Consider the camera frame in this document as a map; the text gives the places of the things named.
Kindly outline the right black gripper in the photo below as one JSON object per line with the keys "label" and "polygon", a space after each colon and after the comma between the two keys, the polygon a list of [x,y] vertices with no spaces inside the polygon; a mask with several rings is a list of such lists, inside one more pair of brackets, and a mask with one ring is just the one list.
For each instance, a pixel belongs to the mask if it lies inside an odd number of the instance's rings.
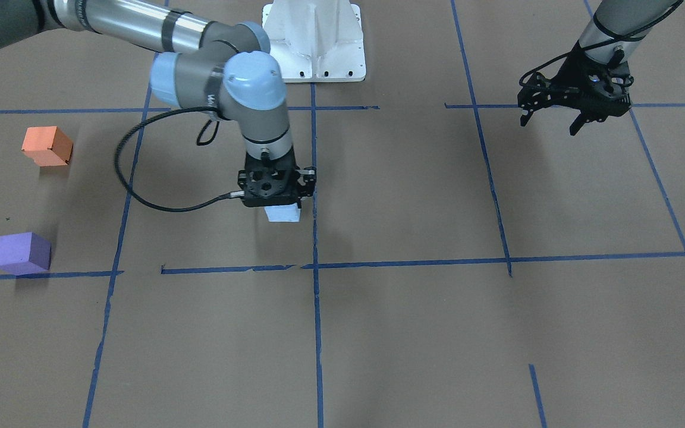
{"label": "right black gripper", "polygon": [[245,207],[298,205],[312,197],[318,174],[315,167],[299,168],[293,150],[277,159],[245,155],[237,184]]}

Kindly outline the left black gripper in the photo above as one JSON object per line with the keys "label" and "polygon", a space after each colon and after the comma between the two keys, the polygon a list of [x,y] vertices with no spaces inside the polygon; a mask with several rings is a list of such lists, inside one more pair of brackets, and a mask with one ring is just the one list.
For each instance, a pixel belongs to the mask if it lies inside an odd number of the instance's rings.
{"label": "left black gripper", "polygon": [[569,135],[576,136],[593,119],[627,113],[634,81],[622,46],[596,43],[582,47],[576,43],[571,51],[521,76],[517,94],[520,125],[525,127],[539,109],[563,106],[579,111],[569,125]]}

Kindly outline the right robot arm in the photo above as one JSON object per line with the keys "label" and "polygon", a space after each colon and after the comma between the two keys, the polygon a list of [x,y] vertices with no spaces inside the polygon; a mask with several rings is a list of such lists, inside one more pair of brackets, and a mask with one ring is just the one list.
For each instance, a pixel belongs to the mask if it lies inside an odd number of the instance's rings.
{"label": "right robot arm", "polygon": [[114,168],[126,190],[131,185],[120,155],[136,133],[174,115],[204,113],[213,122],[236,122],[245,144],[240,189],[217,201],[298,209],[315,192],[315,168],[297,167],[287,87],[258,23],[231,26],[145,1],[0,1],[0,49],[59,28],[112,36],[158,53],[150,90],[173,109],[144,120],[119,142]]}

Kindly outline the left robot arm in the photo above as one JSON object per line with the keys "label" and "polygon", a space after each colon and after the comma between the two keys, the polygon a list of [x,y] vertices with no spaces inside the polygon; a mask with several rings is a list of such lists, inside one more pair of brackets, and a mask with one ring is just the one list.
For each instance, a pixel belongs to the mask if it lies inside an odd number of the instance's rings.
{"label": "left robot arm", "polygon": [[621,117],[631,109],[628,59],[655,25],[682,1],[603,1],[568,52],[519,79],[517,106],[525,127],[536,111],[562,106],[579,112],[569,125],[575,136],[586,124]]}

